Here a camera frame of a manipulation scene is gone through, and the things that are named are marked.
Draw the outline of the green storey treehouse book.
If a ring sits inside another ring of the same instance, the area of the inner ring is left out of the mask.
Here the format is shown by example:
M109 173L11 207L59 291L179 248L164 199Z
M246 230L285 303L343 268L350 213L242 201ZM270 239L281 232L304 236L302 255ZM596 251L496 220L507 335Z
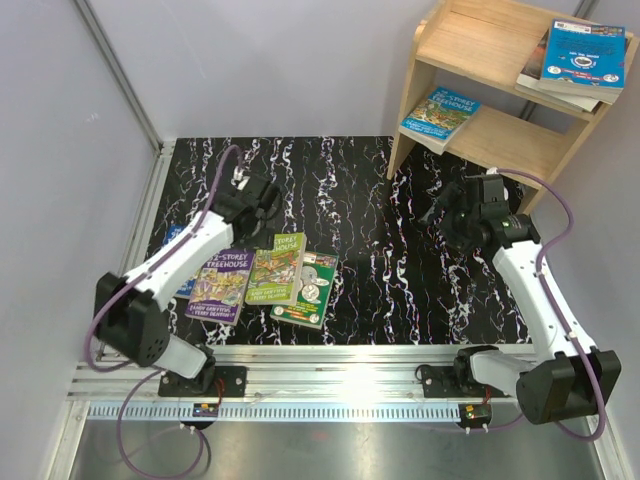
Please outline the green storey treehouse book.
M307 237L276 234L271 250L257 250L245 295L248 305L294 305Z

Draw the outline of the blue 26-storey treehouse book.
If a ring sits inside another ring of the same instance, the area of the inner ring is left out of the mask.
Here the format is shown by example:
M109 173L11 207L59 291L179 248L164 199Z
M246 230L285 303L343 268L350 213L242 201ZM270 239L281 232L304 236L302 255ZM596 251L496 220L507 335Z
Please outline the blue 26-storey treehouse book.
M437 87L401 121L399 132L442 155L480 106L480 102L467 96Z

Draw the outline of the green paperback book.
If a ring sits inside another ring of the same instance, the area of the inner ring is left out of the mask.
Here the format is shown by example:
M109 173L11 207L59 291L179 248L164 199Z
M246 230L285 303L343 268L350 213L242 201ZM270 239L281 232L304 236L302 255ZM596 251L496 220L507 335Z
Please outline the green paperback book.
M323 326L338 257L331 254L306 252L295 305L276 305L270 312L273 320L320 330Z

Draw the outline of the purple 52-storey treehouse book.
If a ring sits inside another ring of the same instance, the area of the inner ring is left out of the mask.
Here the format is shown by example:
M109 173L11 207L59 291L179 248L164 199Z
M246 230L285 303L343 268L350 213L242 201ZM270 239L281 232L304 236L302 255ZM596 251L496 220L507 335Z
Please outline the purple 52-storey treehouse book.
M206 322L237 324L255 254L226 249L208 260L192 289L185 316Z

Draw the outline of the blue 91-storey treehouse book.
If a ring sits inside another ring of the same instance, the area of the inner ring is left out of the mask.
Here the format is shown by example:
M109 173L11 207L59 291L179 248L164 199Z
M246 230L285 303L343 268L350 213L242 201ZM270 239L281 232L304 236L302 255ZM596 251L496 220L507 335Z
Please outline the blue 91-storey treehouse book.
M184 229L185 229L184 225L171 224L168 227L168 230L163 238L162 247L166 247L167 245L171 244L176 237L179 237L181 235ZM178 253L172 255L170 259L163 264L163 266L166 267L167 265L169 266L180 265L181 268L185 270L184 268L185 262L183 259L185 251L186 251L186 248L182 247L178 251ZM188 269L190 276L186 278L183 284L175 291L176 298L188 299L190 297L192 290L195 286L196 280L198 278L198 275L200 273L200 270L201 270L200 267Z

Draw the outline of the dark tale of two cities book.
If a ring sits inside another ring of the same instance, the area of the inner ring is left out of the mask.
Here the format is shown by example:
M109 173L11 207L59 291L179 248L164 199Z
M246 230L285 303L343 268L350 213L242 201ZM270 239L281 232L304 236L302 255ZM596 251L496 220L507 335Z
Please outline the dark tale of two cities book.
M549 92L540 87L539 81L547 49L548 37L549 32L546 32L539 40L516 79L515 89L555 105L566 107L572 111L592 112L599 105L599 100L579 95Z

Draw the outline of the blue paperback book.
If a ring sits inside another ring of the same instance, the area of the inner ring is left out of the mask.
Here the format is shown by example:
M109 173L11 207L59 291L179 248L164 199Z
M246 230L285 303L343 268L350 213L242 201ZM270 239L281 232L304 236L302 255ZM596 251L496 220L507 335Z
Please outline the blue paperback book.
M555 18L539 85L549 92L614 103L626 83L626 29Z

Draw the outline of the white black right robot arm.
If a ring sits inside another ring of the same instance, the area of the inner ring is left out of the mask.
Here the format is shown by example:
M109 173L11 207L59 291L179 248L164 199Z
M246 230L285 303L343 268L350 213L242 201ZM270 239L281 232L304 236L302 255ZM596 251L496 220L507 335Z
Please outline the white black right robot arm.
M606 405L621 374L617 354L600 350L580 325L555 281L547 252L564 239L543 242L527 214L509 208L504 170L448 184L424 214L446 244L460 253L480 250L511 291L536 355L527 363L490 345L460 350L453 385L465 397L487 388L517 400L534 425L595 416L599 438L607 424Z

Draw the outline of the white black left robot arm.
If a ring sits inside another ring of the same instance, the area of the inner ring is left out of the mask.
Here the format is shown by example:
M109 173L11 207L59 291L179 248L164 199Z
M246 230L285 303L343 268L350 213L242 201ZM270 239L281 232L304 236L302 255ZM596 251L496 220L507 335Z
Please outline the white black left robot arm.
M99 340L126 365L152 367L180 378L194 397L215 385L215 358L169 331L165 312L188 278L222 250L267 249L274 243L268 222L283 202L281 188L257 175L230 192L211 191L205 207L153 257L123 276L103 275L96 284L94 318L87 342Z

